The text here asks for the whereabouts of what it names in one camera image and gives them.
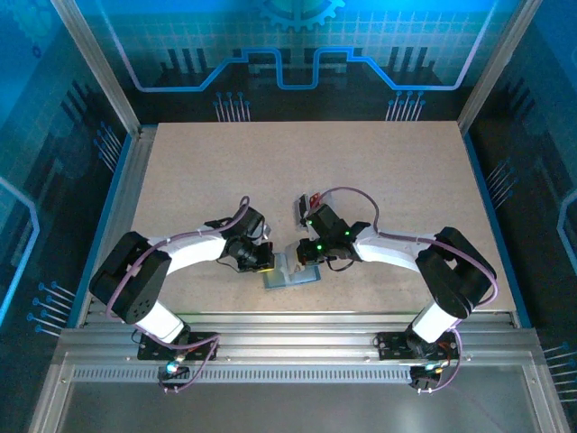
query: blue wall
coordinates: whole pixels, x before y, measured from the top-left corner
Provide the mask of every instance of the blue wall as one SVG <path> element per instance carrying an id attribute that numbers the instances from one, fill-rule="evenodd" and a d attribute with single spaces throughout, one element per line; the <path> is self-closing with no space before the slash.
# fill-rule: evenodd
<path id="1" fill-rule="evenodd" d="M 393 120 L 389 103 L 411 100 L 408 120 L 456 119 L 517 1 L 79 5 L 149 123 L 217 121 L 214 102 L 223 120 L 226 91 L 243 92 L 252 120 Z"/>
<path id="2" fill-rule="evenodd" d="M 531 321 L 544 348 L 568 341 L 571 351 L 577 347 L 576 19 L 574 1 L 544 0 L 471 128 Z M 566 409 L 577 425 L 575 405 Z"/>
<path id="3" fill-rule="evenodd" d="M 0 0 L 0 42 L 0 176 L 16 190 L 0 182 L 0 430 L 18 432 L 67 318 L 42 316 L 56 304 L 39 284 L 76 291 L 114 168 L 98 131 L 125 131 L 50 1 Z"/>

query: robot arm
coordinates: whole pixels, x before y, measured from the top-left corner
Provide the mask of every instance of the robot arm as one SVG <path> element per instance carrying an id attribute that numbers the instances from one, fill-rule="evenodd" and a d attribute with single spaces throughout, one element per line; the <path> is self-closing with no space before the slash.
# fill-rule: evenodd
<path id="1" fill-rule="evenodd" d="M 264 271 L 274 266 L 272 243 L 263 242 L 270 232 L 264 217 L 248 207 L 232 227 L 215 231 L 230 220 L 207 222 L 198 228 L 198 235 L 175 239 L 152 252 L 133 272 L 112 311 L 123 322 L 136 325 L 162 343 L 181 342 L 183 333 L 188 333 L 185 324 L 158 301 L 164 279 L 170 273 L 226 256 L 236 260 L 239 272 Z M 136 232 L 124 235 L 92 278 L 91 293 L 107 304 L 135 261 L 161 239 L 147 239 Z"/>
<path id="2" fill-rule="evenodd" d="M 447 244 L 472 257 L 495 274 L 477 250 L 456 229 L 444 228 L 436 235 L 377 232 L 369 223 L 348 226 L 327 205 L 307 213 L 311 236 L 297 247 L 301 265 L 346 259 L 355 262 L 383 262 L 419 272 L 433 296 L 406 331 L 407 346 L 415 357 L 427 358 L 436 350 L 443 333 L 469 317 L 491 283 L 484 273 L 435 245 Z"/>

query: aluminum frame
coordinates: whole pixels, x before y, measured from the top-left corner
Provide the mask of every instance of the aluminum frame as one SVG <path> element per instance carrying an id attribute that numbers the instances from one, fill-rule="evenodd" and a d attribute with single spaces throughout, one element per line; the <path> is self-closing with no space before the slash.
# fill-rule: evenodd
<path id="1" fill-rule="evenodd" d="M 203 313 L 182 318 L 195 330 L 222 335 L 218 357 L 206 371 L 207 382 L 239 382 L 238 373 L 226 372 L 231 369 L 254 372 L 240 382 L 287 382 L 283 372 L 296 370 L 304 375 L 289 382 L 335 382 L 328 373 L 307 377 L 331 371 L 349 374 L 341 380 L 346 382 L 391 382 L 378 371 L 398 372 L 390 374 L 407 382 L 404 372 L 421 364 L 379 361 L 371 343 L 376 332 L 404 330 L 413 315 Z M 534 329 L 514 328 L 507 313 L 475 313 L 460 331 L 463 368 L 521 366 L 541 431 L 570 431 Z M 154 373 L 166 362 L 138 361 L 132 332 L 130 326 L 107 321 L 104 306 L 92 302 L 83 327 L 61 334 L 30 431 L 57 431 L 70 382 L 155 382 Z M 267 373 L 271 367 L 273 373 Z M 377 373 L 369 377 L 368 371 Z"/>
<path id="2" fill-rule="evenodd" d="M 481 111 L 489 93 L 495 87 L 497 79 L 499 79 L 503 69 L 511 60 L 513 51 L 521 41 L 527 27 L 533 21 L 533 17 L 542 1 L 543 0 L 524 0 L 509 20 L 507 28 L 501 36 L 499 45 L 490 56 L 487 66 L 481 73 L 477 84 L 475 84 L 467 102 L 465 102 L 463 110 L 459 114 L 457 124 L 462 135 L 467 134 L 475 117 L 477 117 L 477 114 Z"/>
<path id="3" fill-rule="evenodd" d="M 135 138 L 141 129 L 141 124 L 134 113 L 128 98 L 123 92 L 116 75 L 112 71 L 105 54 L 96 42 L 94 34 L 88 26 L 78 5 L 74 0 L 51 0 L 54 9 L 68 29 L 78 50 L 94 74 L 96 81 L 105 92 L 110 105 L 118 115 L 126 132 Z"/>

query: particleboard tabletop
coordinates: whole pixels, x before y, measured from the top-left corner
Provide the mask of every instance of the particleboard tabletop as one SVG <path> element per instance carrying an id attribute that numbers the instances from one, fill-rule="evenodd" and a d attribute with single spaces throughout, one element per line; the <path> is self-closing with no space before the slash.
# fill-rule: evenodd
<path id="1" fill-rule="evenodd" d="M 295 227 L 294 200 L 334 186 L 372 195 L 381 228 L 461 230 L 497 270 L 501 293 L 488 309 L 515 309 L 455 122 L 160 124 L 133 229 L 147 237 L 194 230 L 231 216 L 249 195 L 282 251 L 305 236 Z M 335 193 L 334 205 L 349 224 L 373 219 L 371 204 L 354 193 Z M 199 263 L 171 274 L 160 300 L 178 313 L 418 312 L 430 300 L 419 274 L 384 263 L 356 263 L 341 273 L 323 266 L 321 275 L 265 290 L 260 274 Z"/>

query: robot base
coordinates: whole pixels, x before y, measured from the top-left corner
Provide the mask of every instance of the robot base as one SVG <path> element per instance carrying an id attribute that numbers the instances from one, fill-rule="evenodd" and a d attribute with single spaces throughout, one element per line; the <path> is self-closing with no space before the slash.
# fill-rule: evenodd
<path id="1" fill-rule="evenodd" d="M 196 341 L 204 340 L 205 338 L 209 338 L 211 336 L 215 336 L 216 332 L 190 332 L 188 333 L 188 340 L 184 343 L 179 344 L 192 344 Z M 202 345 L 191 352 L 187 353 L 185 357 L 185 361 L 203 361 L 207 356 L 208 352 L 210 351 L 210 344 Z M 210 361 L 216 359 L 216 352 L 218 348 L 215 349 L 212 356 L 210 357 Z M 155 343 L 150 338 L 145 335 L 141 337 L 140 347 L 138 349 L 138 359 L 141 361 L 173 361 L 175 358 L 175 351 L 172 349 L 168 349 L 163 345 L 159 345 Z"/>

